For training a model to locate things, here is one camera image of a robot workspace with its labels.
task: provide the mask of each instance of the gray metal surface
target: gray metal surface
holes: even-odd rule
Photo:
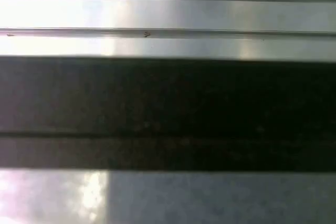
[[[0,222],[329,224],[335,183],[335,175],[0,170]]]
[[[0,0],[0,55],[336,61],[335,0]],[[3,224],[321,223],[335,175],[0,170]]]
[[[335,1],[0,0],[0,55],[334,62]]]

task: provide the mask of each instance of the corrugated metal sheet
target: corrugated metal sheet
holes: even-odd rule
[[[0,0],[0,54],[335,61],[334,1]]]

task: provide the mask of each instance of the black rubber strip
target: black rubber strip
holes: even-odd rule
[[[333,63],[3,57],[0,111],[3,167],[336,170]]]

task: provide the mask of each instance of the metal surface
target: metal surface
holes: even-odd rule
[[[334,175],[0,170],[2,224],[333,223]]]
[[[334,1],[0,0],[0,55],[334,62]]]

